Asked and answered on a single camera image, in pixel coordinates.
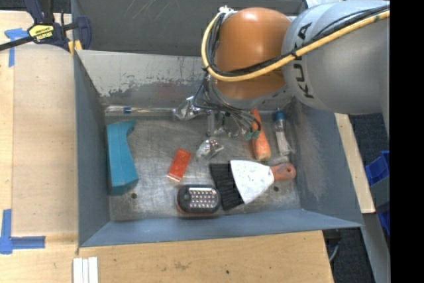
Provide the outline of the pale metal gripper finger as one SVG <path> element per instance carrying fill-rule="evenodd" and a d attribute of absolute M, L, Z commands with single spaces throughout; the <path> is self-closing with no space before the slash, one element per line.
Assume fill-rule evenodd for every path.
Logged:
<path fill-rule="evenodd" d="M 194 119 L 201 114 L 201 109 L 195 105 L 194 96 L 186 98 L 178 108 L 173 110 L 174 116 L 181 121 Z"/>
<path fill-rule="evenodd" d="M 217 139 L 206 139 L 196 150 L 196 159 L 210 160 L 224 150 L 224 146 Z"/>

